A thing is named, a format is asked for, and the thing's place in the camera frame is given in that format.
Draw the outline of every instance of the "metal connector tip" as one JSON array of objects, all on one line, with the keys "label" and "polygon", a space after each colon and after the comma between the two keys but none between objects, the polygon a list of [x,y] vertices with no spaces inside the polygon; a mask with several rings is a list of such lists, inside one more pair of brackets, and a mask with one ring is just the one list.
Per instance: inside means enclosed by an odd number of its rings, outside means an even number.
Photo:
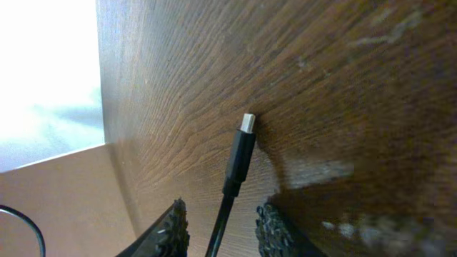
[{"label": "metal connector tip", "polygon": [[256,116],[253,114],[244,114],[243,123],[241,124],[240,130],[244,133],[252,133],[252,128],[254,127],[254,121]]}]

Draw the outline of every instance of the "wall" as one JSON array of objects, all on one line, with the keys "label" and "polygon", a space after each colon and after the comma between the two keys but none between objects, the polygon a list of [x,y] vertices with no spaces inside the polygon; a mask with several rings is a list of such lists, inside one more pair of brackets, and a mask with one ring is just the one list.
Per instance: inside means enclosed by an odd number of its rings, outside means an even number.
[{"label": "wall", "polygon": [[[0,202],[41,229],[47,256],[114,256],[135,236],[108,147],[0,174]],[[0,213],[0,256],[38,256],[31,229]]]}]

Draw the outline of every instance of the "scratch on wood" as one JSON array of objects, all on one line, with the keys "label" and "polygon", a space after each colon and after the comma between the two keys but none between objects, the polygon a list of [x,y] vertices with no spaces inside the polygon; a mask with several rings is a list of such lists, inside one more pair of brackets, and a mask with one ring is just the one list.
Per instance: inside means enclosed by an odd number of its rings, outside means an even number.
[{"label": "scratch on wood", "polygon": [[387,19],[393,13],[393,9],[387,8],[381,14],[371,20],[371,26],[377,26]]},{"label": "scratch on wood", "polygon": [[335,228],[335,225],[328,221],[322,221],[322,226],[328,230],[333,230]]},{"label": "scratch on wood", "polygon": [[339,225],[338,228],[340,230],[341,235],[343,235],[347,239],[352,239],[352,235],[354,234],[354,232],[356,230],[354,228],[354,226],[352,226],[349,223],[342,223]]},{"label": "scratch on wood", "polygon": [[360,46],[365,44],[380,44],[388,43],[392,44],[403,36],[405,31],[417,27],[422,20],[422,13],[420,11],[414,11],[409,14],[403,21],[396,24],[395,27],[387,34],[377,37],[366,37],[357,41],[351,42],[349,46]]},{"label": "scratch on wood", "polygon": [[300,56],[298,58],[298,67],[300,67],[300,70],[305,68],[307,66],[305,60],[303,60],[303,58]]},{"label": "scratch on wood", "polygon": [[331,75],[331,72],[328,72],[326,69],[322,68],[323,74],[326,78],[328,78]]}]

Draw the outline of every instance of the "wood grain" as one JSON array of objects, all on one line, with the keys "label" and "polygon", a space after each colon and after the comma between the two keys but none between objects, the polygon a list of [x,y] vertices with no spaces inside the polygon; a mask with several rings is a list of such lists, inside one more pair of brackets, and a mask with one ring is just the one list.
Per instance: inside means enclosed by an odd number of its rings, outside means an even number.
[{"label": "wood grain", "polygon": [[270,197],[332,256],[396,255],[340,233],[361,217],[433,231],[416,248],[432,234],[457,247],[452,1],[98,0],[97,13],[106,138],[137,235],[181,196],[189,255],[204,255],[251,112],[258,144],[220,256],[258,255]]}]

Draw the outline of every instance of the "black cable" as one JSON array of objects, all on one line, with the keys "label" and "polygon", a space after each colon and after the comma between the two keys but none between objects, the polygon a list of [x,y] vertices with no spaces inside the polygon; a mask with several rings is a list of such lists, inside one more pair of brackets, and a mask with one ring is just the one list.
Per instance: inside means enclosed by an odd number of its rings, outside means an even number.
[{"label": "black cable", "polygon": [[0,212],[4,212],[4,213],[7,213],[7,214],[9,214],[11,216],[15,216],[17,218],[20,218],[22,221],[27,223],[27,225],[29,225],[29,227],[31,227],[31,229],[35,232],[36,238],[38,239],[38,245],[40,247],[40,255],[41,255],[41,257],[46,256],[46,247],[44,245],[43,234],[41,233],[41,231],[38,228],[38,226],[29,217],[27,217],[22,212],[17,211],[15,209],[13,209],[11,207],[8,207],[8,206],[5,206],[5,205],[0,205]]},{"label": "black cable", "polygon": [[241,184],[248,175],[249,163],[251,162],[252,151],[256,142],[256,135],[252,133],[255,118],[253,114],[244,114],[241,128],[235,133],[230,160],[226,169],[226,180],[222,189],[224,198],[222,199],[205,257],[217,256],[233,201],[238,196]]},{"label": "black cable", "polygon": [[226,230],[227,221],[229,220],[233,201],[235,201],[235,198],[231,196],[224,196],[222,199],[216,224],[214,224],[214,230],[211,234],[211,240],[209,241],[208,250],[206,250],[206,257],[216,257],[217,255],[222,236],[224,236],[224,231]]}]

